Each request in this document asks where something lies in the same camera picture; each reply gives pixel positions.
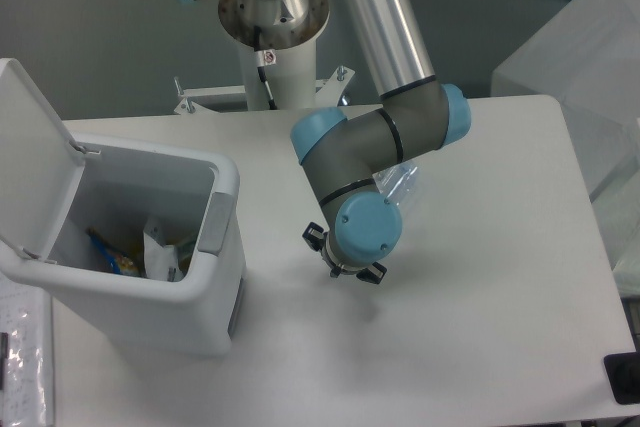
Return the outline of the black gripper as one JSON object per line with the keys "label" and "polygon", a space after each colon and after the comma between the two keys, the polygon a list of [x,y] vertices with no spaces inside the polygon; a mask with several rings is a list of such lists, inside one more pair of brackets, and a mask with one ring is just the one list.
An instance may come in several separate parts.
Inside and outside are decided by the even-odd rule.
{"label": "black gripper", "polygon": [[321,252],[321,257],[329,266],[330,275],[334,278],[342,275],[356,276],[362,282],[379,285],[387,274],[387,268],[379,262],[374,262],[370,266],[352,266],[340,261],[332,250],[330,235],[315,222],[307,225],[302,238],[311,250]]}

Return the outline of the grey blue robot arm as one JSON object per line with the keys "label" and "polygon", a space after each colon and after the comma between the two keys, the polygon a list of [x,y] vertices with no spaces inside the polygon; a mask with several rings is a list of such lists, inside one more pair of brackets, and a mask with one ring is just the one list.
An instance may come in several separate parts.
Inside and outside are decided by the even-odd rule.
{"label": "grey blue robot arm", "polygon": [[[313,109],[290,138],[326,219],[306,228],[306,243],[332,277],[377,284],[402,220],[375,174],[462,139],[471,112],[458,87],[438,81],[409,0],[346,2],[381,105],[354,118],[337,106]],[[328,22],[328,0],[219,0],[218,16],[247,55],[250,108],[312,105],[314,43]]]}

